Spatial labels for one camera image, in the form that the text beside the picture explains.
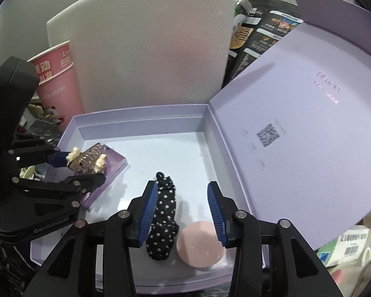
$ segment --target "box lid flap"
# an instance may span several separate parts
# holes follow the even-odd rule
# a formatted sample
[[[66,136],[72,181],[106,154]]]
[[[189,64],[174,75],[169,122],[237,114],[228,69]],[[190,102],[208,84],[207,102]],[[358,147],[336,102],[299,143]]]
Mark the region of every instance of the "box lid flap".
[[[302,19],[354,43],[371,55],[371,13],[344,0],[296,0]]]
[[[303,23],[245,72],[209,102],[245,199],[317,249],[371,210],[371,56]]]

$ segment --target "panda illustration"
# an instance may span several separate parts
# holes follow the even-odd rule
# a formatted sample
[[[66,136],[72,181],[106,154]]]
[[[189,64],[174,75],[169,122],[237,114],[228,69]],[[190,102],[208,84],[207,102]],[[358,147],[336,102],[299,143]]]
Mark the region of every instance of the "panda illustration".
[[[58,111],[56,110],[56,108],[54,106],[47,107],[46,111],[50,115],[50,117],[52,118],[52,121],[56,125],[59,126],[60,124],[65,122],[66,116],[65,115],[59,115]]]

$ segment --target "black package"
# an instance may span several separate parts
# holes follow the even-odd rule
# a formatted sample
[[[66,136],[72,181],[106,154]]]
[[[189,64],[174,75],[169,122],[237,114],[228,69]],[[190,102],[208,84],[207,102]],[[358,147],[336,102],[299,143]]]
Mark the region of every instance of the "black package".
[[[151,230],[148,234],[146,248],[154,260],[165,260],[173,248],[174,237],[179,232],[179,226],[174,221],[176,214],[176,188],[170,178],[162,172],[157,173],[158,200]]]
[[[280,0],[249,0],[253,8],[231,40],[223,87],[297,27],[298,6]]]

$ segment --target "polka dot fabric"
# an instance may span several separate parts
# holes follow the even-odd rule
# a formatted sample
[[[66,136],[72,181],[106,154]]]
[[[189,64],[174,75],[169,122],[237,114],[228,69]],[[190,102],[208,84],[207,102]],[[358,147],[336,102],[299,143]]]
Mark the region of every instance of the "polka dot fabric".
[[[151,231],[148,234],[146,247],[148,255],[154,260],[165,260],[172,250],[174,237],[179,226],[174,221],[176,214],[176,188],[170,176],[157,173],[158,200]]]

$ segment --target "open gift box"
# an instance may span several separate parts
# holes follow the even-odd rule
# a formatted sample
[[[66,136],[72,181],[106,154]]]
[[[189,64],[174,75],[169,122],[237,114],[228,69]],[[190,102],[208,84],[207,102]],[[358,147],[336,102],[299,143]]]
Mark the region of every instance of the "open gift box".
[[[107,219],[140,195],[157,171],[176,185],[180,229],[211,221],[207,184],[258,219],[289,219],[313,249],[371,210],[371,14],[342,0],[297,0],[305,23],[281,39],[208,104],[76,116],[59,147],[101,142],[129,165],[92,204]],[[47,176],[59,181],[66,169]],[[31,244],[41,264],[61,237]],[[267,251],[263,250],[267,261]],[[138,293],[176,293],[228,282],[233,252],[208,271],[131,249]],[[102,250],[96,284],[102,286]]]

